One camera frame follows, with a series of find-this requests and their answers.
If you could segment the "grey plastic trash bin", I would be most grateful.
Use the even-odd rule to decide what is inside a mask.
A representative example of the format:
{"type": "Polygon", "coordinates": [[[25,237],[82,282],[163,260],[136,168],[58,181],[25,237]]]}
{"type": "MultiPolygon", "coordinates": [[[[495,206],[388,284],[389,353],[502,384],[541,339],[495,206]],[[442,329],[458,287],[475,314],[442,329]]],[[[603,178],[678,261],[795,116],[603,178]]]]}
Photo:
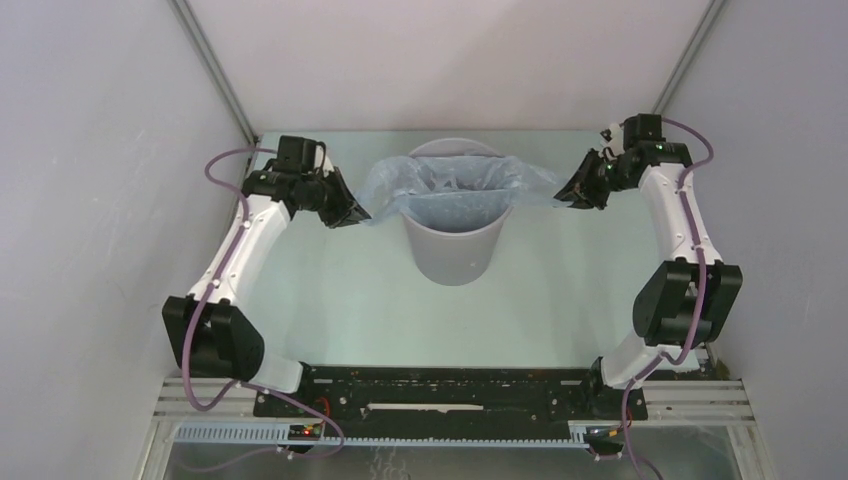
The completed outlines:
{"type": "Polygon", "coordinates": [[[461,286],[488,268],[503,224],[512,210],[506,193],[479,182],[480,167],[425,165],[422,185],[401,209],[413,260],[429,280],[461,286]]]}

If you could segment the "translucent blue trash bag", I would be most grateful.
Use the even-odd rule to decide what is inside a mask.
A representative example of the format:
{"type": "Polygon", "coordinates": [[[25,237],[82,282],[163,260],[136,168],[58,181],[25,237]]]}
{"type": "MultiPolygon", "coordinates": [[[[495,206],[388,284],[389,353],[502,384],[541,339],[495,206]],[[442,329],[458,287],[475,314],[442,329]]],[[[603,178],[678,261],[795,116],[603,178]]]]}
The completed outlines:
{"type": "Polygon", "coordinates": [[[427,228],[480,229],[517,206],[552,206],[565,179],[514,156],[396,156],[369,171],[355,198],[372,224],[396,214],[427,228]]]}

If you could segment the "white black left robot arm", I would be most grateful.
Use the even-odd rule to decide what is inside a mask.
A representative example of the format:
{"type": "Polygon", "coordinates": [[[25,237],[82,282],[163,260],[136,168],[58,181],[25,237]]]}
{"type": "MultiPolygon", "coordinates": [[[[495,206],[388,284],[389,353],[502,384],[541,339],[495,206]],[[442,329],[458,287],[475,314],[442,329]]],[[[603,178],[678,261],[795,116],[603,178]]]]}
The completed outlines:
{"type": "Polygon", "coordinates": [[[210,266],[184,296],[169,297],[162,316],[182,372],[189,378],[229,378],[278,391],[277,402],[292,416],[316,403],[315,388],[301,380],[304,363],[276,353],[270,320],[252,318],[246,305],[277,239],[296,213],[314,212],[328,228],[369,220],[348,189],[325,143],[283,135],[266,165],[236,194],[239,211],[210,266]]]}

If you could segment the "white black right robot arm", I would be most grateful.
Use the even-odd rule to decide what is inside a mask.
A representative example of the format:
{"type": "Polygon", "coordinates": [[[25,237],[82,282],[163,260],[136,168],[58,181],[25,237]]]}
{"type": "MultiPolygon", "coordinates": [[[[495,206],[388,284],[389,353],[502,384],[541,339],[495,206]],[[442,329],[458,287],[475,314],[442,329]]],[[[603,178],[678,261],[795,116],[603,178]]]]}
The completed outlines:
{"type": "Polygon", "coordinates": [[[635,190],[649,208],[660,264],[637,294],[632,331],[598,361],[599,380],[581,392],[585,411],[606,418],[622,403],[620,390],[638,387],[658,366],[680,366],[690,352],[714,342],[743,283],[709,238],[694,191],[694,172],[714,158],[693,161],[683,143],[663,134],[667,119],[637,114],[601,133],[555,196],[573,209],[603,210],[611,194],[635,190]]]}

